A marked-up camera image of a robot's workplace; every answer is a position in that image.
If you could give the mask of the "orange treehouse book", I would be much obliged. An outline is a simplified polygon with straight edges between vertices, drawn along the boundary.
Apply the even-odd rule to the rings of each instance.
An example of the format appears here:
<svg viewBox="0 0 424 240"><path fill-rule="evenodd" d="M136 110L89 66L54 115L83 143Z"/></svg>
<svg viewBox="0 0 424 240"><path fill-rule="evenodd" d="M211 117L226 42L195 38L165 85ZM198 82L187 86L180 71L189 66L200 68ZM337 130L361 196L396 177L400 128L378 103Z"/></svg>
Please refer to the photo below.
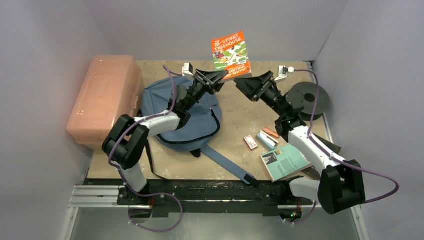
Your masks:
<svg viewBox="0 0 424 240"><path fill-rule="evenodd" d="M252 67L243 31L212 39L211 49L214 69L228 71L223 79L224 82L252 76Z"/></svg>

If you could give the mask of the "blue grey backpack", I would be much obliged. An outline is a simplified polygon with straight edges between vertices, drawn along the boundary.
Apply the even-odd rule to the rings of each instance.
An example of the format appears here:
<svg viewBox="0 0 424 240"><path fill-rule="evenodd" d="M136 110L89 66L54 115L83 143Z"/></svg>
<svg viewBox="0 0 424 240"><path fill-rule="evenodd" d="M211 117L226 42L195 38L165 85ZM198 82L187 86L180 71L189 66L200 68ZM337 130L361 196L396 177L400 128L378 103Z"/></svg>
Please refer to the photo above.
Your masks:
<svg viewBox="0 0 424 240"><path fill-rule="evenodd" d="M169 78L147 86L143 91L141 113L150 116L165 110L172 104L172 89ZM183 128L158 134L155 138L171 150L191 153L196 158L207 156L245 184L259 187L259 181L252 174L208 146L221 129L222 110L217 97L206 93L188 112L191 117Z"/></svg>

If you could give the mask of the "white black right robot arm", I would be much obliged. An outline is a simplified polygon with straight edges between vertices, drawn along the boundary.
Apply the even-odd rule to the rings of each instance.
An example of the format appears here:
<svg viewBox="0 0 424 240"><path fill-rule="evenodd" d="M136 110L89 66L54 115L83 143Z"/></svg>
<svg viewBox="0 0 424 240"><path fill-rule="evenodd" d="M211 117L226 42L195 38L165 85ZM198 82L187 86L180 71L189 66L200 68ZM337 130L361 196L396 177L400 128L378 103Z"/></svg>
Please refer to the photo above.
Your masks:
<svg viewBox="0 0 424 240"><path fill-rule="evenodd" d="M333 215L366 201L363 174L356 160L346 161L327 147L301 119L304 95L292 88L282 94L268 71L256 77L234 80L236 88L252 102L262 100L279 118L277 133L299 150L320 173L320 180L294 177L284 182L280 196L288 204L299 198L320 203L326 213Z"/></svg>

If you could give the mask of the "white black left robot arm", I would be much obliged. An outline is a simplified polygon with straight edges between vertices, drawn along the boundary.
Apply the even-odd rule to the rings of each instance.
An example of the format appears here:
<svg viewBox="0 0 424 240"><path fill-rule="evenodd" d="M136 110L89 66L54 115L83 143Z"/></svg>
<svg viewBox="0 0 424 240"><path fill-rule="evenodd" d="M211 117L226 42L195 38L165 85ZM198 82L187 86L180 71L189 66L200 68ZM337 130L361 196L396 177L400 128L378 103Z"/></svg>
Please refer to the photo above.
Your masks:
<svg viewBox="0 0 424 240"><path fill-rule="evenodd" d="M220 131L222 110L216 93L227 74L227 70L198 69L170 73L144 89L140 117L124 114L118 118L101 149L136 204L149 199L140 160L143 154L152 158L150 138L176 151L192 152L206 147Z"/></svg>

